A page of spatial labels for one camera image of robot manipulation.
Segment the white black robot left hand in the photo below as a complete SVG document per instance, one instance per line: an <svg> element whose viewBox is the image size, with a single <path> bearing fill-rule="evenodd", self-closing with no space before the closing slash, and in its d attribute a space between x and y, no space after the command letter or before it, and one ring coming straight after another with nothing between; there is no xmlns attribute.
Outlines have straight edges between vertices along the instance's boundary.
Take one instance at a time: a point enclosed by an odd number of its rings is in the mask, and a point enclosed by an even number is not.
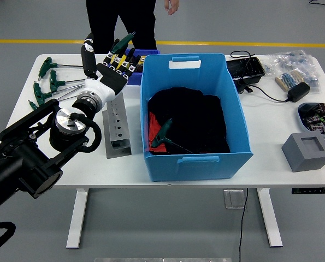
<svg viewBox="0 0 325 262"><path fill-rule="evenodd" d="M87 78L78 100L85 100L101 109L121 93L141 61L141 56L134 56L134 48L126 51L134 35L129 33L122 39L116 39L101 63L96 62L94 35L90 33L86 37L81 47L81 58Z"/></svg>

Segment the person's left hand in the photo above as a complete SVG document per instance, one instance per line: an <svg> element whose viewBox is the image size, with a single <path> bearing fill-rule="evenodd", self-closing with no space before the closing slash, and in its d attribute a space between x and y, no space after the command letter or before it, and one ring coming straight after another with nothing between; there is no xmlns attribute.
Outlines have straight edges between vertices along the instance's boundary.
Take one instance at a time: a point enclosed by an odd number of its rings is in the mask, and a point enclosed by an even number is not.
<svg viewBox="0 0 325 262"><path fill-rule="evenodd" d="M178 11L180 5L179 0L164 0L164 8L168 15L173 15Z"/></svg>

